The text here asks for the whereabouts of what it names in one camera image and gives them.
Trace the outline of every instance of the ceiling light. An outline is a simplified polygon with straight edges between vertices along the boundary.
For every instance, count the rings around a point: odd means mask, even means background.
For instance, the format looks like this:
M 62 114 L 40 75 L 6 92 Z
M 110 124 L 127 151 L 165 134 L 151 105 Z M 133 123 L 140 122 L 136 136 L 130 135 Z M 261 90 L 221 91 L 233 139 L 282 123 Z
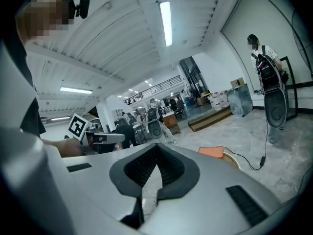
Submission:
M 70 87 L 61 87 L 60 90 L 63 92 L 76 92 L 76 93 L 85 93 L 85 94 L 92 93 L 92 91 L 90 90 L 75 89 L 75 88 L 70 88 Z
M 55 121 L 55 120 L 61 120 L 61 119 L 68 119 L 68 118 L 70 118 L 70 117 L 56 117 L 56 118 L 52 118 L 51 120 L 52 121 Z
M 159 4 L 161 10 L 161 16 L 163 21 L 165 45 L 172 45 L 172 20 L 171 20 L 171 5 L 170 2 L 161 2 Z

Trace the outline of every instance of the wooden platform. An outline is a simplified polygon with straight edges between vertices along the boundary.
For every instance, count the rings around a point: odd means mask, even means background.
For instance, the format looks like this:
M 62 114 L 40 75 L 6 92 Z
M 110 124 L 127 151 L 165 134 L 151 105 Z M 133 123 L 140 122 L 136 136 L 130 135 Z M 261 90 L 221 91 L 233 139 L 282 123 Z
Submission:
M 188 121 L 188 126 L 194 131 L 202 130 L 212 124 L 215 124 L 231 115 L 230 107 L 221 109 L 208 115 Z

